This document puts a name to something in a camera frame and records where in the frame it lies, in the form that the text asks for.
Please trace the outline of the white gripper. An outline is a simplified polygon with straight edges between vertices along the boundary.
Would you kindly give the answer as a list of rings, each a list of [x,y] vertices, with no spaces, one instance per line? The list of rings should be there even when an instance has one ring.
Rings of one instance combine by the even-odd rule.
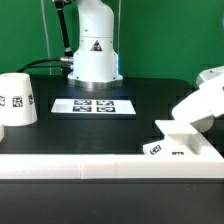
[[[194,123],[224,115],[224,66],[200,72],[196,84],[198,90],[173,108],[174,119]]]

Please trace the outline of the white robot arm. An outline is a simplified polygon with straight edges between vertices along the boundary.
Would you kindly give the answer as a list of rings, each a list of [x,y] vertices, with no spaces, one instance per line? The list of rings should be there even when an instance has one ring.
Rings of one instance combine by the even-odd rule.
[[[79,47],[68,82],[86,88],[122,85],[119,57],[113,48],[114,13],[102,0],[76,0]],[[175,120],[195,123],[224,115],[224,66],[202,71],[199,89],[172,110]]]

